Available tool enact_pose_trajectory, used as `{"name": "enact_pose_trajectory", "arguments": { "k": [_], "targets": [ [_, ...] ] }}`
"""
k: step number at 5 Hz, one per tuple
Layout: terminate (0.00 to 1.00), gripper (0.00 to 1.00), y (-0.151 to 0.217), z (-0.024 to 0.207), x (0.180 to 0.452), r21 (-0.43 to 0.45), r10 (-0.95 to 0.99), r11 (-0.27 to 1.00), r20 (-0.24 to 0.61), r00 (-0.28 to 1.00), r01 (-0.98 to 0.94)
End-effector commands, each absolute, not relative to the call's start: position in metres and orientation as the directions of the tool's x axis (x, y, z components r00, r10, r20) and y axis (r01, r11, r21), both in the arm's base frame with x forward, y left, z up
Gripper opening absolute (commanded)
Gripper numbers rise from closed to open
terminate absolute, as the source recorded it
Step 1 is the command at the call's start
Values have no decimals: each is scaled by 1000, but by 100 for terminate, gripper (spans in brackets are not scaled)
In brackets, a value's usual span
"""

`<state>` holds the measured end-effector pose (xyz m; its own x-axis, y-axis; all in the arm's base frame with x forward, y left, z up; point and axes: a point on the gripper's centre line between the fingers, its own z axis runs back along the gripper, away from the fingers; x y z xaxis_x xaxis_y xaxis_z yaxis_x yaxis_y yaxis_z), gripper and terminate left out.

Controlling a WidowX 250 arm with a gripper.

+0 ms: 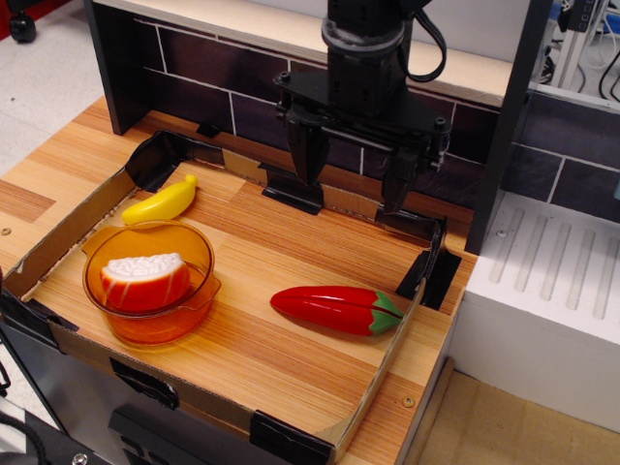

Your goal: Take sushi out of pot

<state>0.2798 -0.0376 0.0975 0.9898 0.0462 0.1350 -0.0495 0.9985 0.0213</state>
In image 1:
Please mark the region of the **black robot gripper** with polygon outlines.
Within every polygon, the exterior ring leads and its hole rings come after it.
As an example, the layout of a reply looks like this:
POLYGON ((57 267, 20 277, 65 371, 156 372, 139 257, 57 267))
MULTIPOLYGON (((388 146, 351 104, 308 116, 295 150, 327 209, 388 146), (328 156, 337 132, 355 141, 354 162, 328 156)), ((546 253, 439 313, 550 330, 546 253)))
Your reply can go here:
POLYGON ((304 184, 318 179, 332 138, 384 152, 390 155, 384 212, 395 213, 419 175, 444 163, 451 130, 406 82, 432 81, 446 64, 423 75, 410 72, 408 24, 375 37, 326 24, 322 34, 328 45, 326 72, 282 72, 274 78, 280 89, 277 116, 286 126, 296 175, 304 184))

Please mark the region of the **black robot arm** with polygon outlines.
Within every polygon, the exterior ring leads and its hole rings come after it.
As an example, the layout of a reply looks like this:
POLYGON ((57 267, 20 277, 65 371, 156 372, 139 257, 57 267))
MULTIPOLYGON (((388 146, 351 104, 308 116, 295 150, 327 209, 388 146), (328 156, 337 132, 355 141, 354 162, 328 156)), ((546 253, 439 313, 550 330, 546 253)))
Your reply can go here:
POLYGON ((451 123, 421 102, 408 81, 427 83, 445 69, 409 70, 413 27, 419 24, 441 52, 446 40, 423 1, 330 1, 322 22, 326 72, 281 73, 277 116, 300 181, 321 174, 333 139, 387 154, 382 181, 384 212, 397 212, 419 174, 444 161, 451 123))

